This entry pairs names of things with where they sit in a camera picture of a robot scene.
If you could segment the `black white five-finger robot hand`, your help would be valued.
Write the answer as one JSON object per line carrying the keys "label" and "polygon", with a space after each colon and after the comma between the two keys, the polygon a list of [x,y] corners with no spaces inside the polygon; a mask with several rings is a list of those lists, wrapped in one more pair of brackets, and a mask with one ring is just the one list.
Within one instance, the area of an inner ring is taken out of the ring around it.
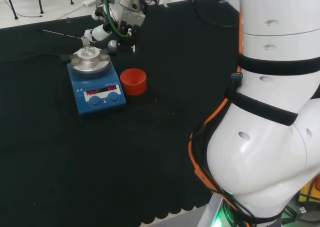
{"label": "black white five-finger robot hand", "polygon": [[101,20],[103,24],[87,29],[83,34],[85,44],[101,42],[114,34],[117,39],[108,42],[110,53],[136,51],[136,43],[146,15],[142,11],[135,11],[119,3],[99,5],[92,13],[94,20]]}

